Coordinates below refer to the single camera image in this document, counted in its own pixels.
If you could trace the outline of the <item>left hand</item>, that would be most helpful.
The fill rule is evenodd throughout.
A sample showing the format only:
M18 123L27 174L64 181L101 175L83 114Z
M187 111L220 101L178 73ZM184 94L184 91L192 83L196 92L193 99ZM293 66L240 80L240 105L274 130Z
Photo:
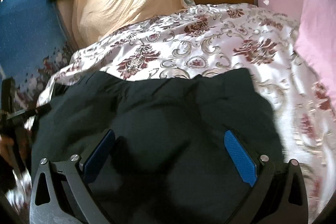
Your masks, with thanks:
M18 147L21 159L26 161L27 155L30 153L31 131L25 128L18 128L15 132L15 136L18 137ZM14 167L14 162L10 155L10 151L13 149L14 140L10 137L1 134L1 157Z

